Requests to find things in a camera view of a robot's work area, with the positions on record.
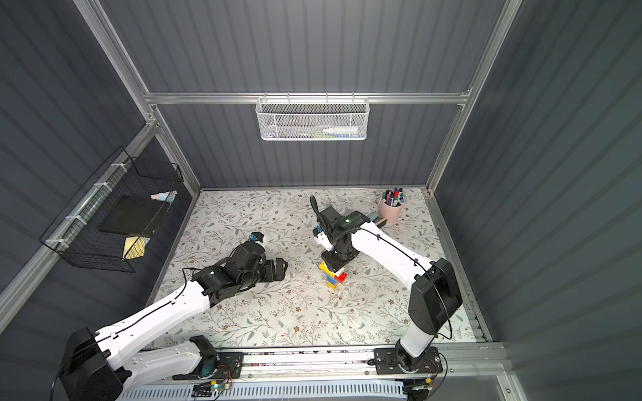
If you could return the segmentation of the yellow long lego brick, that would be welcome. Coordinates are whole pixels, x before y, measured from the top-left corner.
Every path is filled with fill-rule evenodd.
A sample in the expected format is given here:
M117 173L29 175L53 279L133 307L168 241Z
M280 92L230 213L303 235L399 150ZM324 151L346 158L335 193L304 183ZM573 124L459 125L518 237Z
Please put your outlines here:
M321 270L321 272L322 272L324 275L325 275L326 273L334 274L333 272L331 272L331 270L329 270L329 269L326 267L326 265L325 265L325 263L324 263L324 262L321 262L321 264L319 264L319 269Z

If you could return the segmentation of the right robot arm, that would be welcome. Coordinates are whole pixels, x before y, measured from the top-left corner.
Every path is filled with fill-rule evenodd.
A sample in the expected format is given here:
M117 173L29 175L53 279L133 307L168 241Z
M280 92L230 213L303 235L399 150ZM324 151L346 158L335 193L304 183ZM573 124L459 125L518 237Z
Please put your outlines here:
M398 359L416 361L436 339L443 325L461 307L462 296L448 260L433 261L401 245L361 212L342 216L334 207L320 210L316 197L310 205L318 223L314 240L323 247L326 276L334 280L361 254L378 262L410 292L406 332L398 341Z

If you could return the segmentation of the long light blue lego brick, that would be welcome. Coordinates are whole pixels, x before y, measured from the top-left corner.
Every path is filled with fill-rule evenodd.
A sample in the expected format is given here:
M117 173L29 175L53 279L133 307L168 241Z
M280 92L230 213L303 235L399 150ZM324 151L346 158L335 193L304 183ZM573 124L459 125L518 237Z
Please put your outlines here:
M337 281L336 276L334 274L326 273L325 274L325 278L326 278L327 282L339 284L339 282Z

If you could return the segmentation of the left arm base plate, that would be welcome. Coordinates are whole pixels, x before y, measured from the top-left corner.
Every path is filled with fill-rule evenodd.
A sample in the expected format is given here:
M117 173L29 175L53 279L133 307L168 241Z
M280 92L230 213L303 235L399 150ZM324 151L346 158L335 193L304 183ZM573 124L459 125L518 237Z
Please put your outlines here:
M242 371L244 354L241 352L218 353L217 357L206 356L189 374L173 375L173 380L238 379Z

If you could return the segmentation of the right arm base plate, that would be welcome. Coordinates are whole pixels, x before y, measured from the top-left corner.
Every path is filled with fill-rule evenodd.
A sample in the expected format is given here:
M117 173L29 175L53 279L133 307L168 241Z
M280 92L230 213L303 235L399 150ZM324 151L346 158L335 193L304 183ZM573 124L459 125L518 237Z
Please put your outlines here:
M426 348L419 357L412 357L402 347L374 349L372 366L379 375L421 374L434 377L443 372L437 348Z

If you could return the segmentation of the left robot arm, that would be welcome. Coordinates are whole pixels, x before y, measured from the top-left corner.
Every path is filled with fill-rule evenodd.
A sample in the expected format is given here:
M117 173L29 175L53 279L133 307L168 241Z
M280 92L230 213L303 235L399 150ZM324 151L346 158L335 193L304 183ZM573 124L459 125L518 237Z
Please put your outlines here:
M115 400L129 389L168 377L228 379L234 368L203 335L164 349L147 351L145 346L259 283L282 282L287 269L281 257L267 258L262 237L254 234L228 257L193 270L160 301L96 331L82 327L71 334L54 381L70 400Z

